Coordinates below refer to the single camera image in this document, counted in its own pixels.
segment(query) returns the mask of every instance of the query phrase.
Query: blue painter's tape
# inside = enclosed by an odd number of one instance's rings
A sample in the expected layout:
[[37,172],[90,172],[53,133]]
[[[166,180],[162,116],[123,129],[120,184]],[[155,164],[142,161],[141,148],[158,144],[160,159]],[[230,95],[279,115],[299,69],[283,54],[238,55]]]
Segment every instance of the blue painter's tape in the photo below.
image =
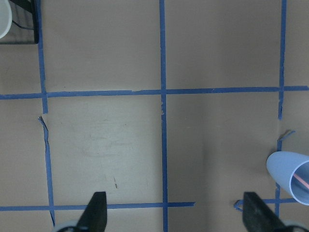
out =
[[295,130],[289,130],[287,131],[281,138],[279,138],[278,141],[283,141],[285,139],[287,139],[288,137],[290,137],[292,134],[296,133]]
[[285,86],[284,91],[308,91],[308,86]]
[[41,98],[41,93],[24,93],[24,94],[0,94],[0,100],[11,100],[11,99],[34,99]]
[[160,89],[154,90],[107,90],[107,91],[71,91],[71,92],[49,92],[47,97],[91,97],[91,96],[127,96],[127,95],[160,95]]
[[49,210],[49,206],[1,206],[0,211],[38,211]]
[[43,51],[41,0],[37,0],[37,13],[38,13],[38,25],[39,25],[38,51],[39,51],[40,82],[42,92],[42,106],[43,106],[43,114],[47,114],[48,106],[47,106],[47,96],[45,88],[45,65],[44,65],[44,51]]
[[193,207],[195,202],[169,202],[168,207]]
[[168,156],[166,122],[166,45],[165,45],[165,3],[159,0],[160,8],[160,47],[161,47],[161,101],[162,101],[162,192],[163,192],[163,231],[169,231],[168,216]]
[[237,209],[238,211],[243,211],[240,206],[243,205],[243,200],[238,200],[235,204],[234,204],[234,208]]
[[[53,196],[53,181],[52,181],[52,164],[50,159],[50,147],[48,143],[48,129],[42,117],[39,117],[39,121],[43,125],[44,129],[44,141],[45,141],[45,164],[46,164],[46,174],[47,174],[47,190],[48,190],[48,203],[49,207],[54,207],[54,196]],[[50,210],[52,216],[52,221],[55,222],[55,211]]]
[[296,203],[294,198],[280,199],[280,203]]
[[165,3],[159,1],[160,6],[160,47],[161,47],[161,89],[166,89],[166,45],[165,45]]
[[[265,204],[275,204],[276,203],[276,199],[262,199],[264,201]],[[240,208],[240,206],[243,205],[243,200],[238,200],[235,204],[234,204],[234,208],[237,209],[238,211],[242,212],[242,209]]]
[[[168,207],[193,207],[195,202],[171,202]],[[108,204],[108,209],[162,208],[163,203]],[[0,206],[0,211],[85,210],[87,205]]]
[[275,214],[279,217],[280,214],[280,185],[276,183],[276,192],[275,192]]
[[282,140],[277,141],[277,151],[282,151]]
[[279,76],[279,106],[278,119],[282,120],[284,100],[284,53],[285,53],[285,30],[286,30],[286,6],[287,0],[281,1],[281,39],[280,39],[280,76]]
[[231,88],[194,88],[167,89],[167,94],[207,94],[207,93],[244,93],[244,92],[278,92],[278,87],[231,87]]

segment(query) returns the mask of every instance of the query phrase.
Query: blue plastic cup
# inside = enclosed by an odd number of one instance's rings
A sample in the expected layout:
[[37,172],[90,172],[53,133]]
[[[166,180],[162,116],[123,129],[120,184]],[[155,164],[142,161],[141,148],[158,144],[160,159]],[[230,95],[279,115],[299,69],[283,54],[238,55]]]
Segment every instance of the blue plastic cup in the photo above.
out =
[[266,166],[285,191],[299,203],[309,205],[309,156],[277,151],[268,157]]

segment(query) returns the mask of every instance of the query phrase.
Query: black wire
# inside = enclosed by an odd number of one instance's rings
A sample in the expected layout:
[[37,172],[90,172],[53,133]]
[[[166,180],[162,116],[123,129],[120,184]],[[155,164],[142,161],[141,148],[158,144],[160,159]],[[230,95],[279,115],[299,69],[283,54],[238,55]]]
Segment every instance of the black wire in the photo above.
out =
[[34,30],[33,28],[26,28],[26,27],[23,27],[23,26],[19,25],[18,23],[16,23],[14,20],[12,20],[12,23],[14,23],[16,26],[18,26],[18,27],[21,28],[21,29]]

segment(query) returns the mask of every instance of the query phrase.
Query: red straw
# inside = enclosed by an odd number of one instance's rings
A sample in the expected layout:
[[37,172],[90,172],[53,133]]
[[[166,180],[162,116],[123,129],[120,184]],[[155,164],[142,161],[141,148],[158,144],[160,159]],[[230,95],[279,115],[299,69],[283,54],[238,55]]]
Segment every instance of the red straw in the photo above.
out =
[[308,184],[306,181],[304,181],[299,175],[293,174],[293,176],[294,176],[300,183],[302,183],[306,188],[309,189],[309,184]]

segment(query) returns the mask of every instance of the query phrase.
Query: cup rim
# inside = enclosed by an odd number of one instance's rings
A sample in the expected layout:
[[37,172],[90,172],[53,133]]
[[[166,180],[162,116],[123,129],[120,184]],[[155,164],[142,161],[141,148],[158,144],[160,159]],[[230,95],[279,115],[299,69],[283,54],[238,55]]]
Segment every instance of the cup rim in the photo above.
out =
[[293,172],[292,172],[292,174],[291,174],[291,176],[290,176],[290,180],[289,180],[289,190],[290,190],[291,196],[292,196],[296,201],[298,201],[299,203],[304,204],[304,205],[309,205],[309,199],[308,199],[308,202],[305,203],[305,202],[302,202],[301,200],[299,200],[299,199],[294,195],[294,193],[293,193],[293,191],[292,191],[292,185],[291,185],[291,184],[292,184],[292,178],[293,178],[294,173],[296,172],[296,170],[297,170],[300,166],[304,165],[305,163],[309,163],[309,160],[300,163],[299,165],[297,165],[297,166],[294,168],[294,170],[293,170]]

